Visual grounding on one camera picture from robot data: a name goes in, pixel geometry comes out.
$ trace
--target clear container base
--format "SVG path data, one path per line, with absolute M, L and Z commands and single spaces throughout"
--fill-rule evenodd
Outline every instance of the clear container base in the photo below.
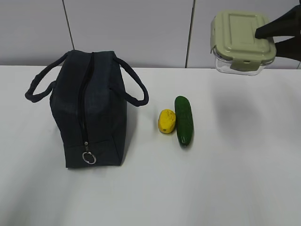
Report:
M 241 71 L 231 69 L 231 64 L 232 64 L 231 61 L 226 62 L 226 61 L 222 61 L 218 58 L 215 58 L 215 68 L 219 72 L 222 72 L 222 73 L 254 76 L 254 75 L 259 74 L 266 67 L 265 65 L 260 65 L 257 71 L 241 72 Z

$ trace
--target cucumber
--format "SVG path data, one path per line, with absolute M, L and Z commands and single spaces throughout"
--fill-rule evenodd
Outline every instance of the cucumber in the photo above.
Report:
M 191 106 L 187 98 L 178 96 L 174 101 L 177 136 L 181 146 L 187 147 L 193 135 Z

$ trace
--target food container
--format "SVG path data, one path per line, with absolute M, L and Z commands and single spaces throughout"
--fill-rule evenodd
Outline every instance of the food container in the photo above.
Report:
M 273 38 L 255 38 L 256 29 L 268 24 L 259 13 L 223 11 L 211 22 L 211 52 L 222 73 L 257 75 L 276 57 Z

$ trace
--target green lid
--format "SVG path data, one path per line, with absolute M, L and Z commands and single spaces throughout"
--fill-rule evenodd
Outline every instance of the green lid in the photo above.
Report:
M 223 11 L 211 23 L 211 51 L 225 60 L 232 60 L 231 68 L 256 71 L 261 64 L 273 62 L 276 47 L 273 38 L 255 38 L 256 29 L 268 24 L 266 16 L 243 11 Z

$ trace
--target lemon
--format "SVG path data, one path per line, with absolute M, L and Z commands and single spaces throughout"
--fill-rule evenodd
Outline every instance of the lemon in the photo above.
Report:
M 165 109 L 161 111 L 158 120 L 158 128 L 162 133 L 171 133 L 175 128 L 175 113 Z

